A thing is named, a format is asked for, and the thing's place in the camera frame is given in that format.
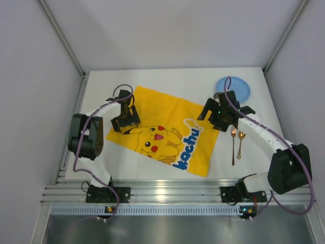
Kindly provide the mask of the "steel cup with cork base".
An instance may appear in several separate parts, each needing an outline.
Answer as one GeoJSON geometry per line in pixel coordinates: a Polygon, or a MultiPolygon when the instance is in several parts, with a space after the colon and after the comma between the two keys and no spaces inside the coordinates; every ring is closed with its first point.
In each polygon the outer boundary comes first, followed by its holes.
{"type": "Polygon", "coordinates": [[[215,101],[219,101],[219,94],[220,94],[220,92],[216,92],[214,95],[213,95],[213,99],[215,100],[215,101]]]}

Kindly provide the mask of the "yellow Pikachu cloth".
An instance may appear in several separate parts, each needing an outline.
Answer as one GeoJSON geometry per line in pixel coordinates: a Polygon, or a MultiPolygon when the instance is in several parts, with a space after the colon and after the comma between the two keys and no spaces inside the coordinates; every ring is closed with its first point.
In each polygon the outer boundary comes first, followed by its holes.
{"type": "Polygon", "coordinates": [[[219,132],[207,120],[197,119],[204,107],[141,86],[134,98],[140,124],[121,132],[110,130],[106,138],[175,169],[207,177],[219,132]]]}

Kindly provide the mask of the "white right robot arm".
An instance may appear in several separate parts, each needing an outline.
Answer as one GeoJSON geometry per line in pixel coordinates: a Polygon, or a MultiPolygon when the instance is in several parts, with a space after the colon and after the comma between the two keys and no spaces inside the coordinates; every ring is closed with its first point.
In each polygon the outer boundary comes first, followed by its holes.
{"type": "Polygon", "coordinates": [[[310,153],[304,144],[293,144],[266,126],[249,106],[240,106],[234,91],[209,98],[198,120],[207,119],[215,130],[235,127],[250,138],[269,158],[267,172],[238,180],[247,193],[274,191],[282,195],[312,183],[310,153]]]}

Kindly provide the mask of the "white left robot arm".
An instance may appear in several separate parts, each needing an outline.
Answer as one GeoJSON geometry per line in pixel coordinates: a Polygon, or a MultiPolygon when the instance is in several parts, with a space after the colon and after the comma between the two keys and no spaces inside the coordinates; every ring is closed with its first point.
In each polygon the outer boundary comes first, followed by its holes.
{"type": "Polygon", "coordinates": [[[105,126],[110,124],[113,131],[140,124],[132,91],[121,89],[117,96],[106,99],[105,103],[86,114],[76,113],[72,117],[68,137],[68,150],[74,154],[74,172],[86,172],[91,185],[112,188],[112,176],[101,155],[105,146],[105,126]]]}

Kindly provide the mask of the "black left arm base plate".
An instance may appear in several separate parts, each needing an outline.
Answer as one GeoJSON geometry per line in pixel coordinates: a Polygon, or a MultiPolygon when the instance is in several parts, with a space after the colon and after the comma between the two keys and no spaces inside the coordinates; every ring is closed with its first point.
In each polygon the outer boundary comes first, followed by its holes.
{"type": "Polygon", "coordinates": [[[93,185],[87,190],[86,203],[117,203],[119,199],[120,203],[129,203],[131,196],[130,187],[114,187],[115,194],[108,188],[99,188],[93,185]]]}

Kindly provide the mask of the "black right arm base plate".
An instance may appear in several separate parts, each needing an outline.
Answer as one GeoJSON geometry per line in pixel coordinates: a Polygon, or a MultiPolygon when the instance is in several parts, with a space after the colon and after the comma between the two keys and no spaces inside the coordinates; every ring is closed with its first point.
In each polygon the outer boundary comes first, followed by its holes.
{"type": "Polygon", "coordinates": [[[230,205],[237,203],[267,202],[266,192],[242,193],[235,186],[220,187],[221,201],[230,205]]]}

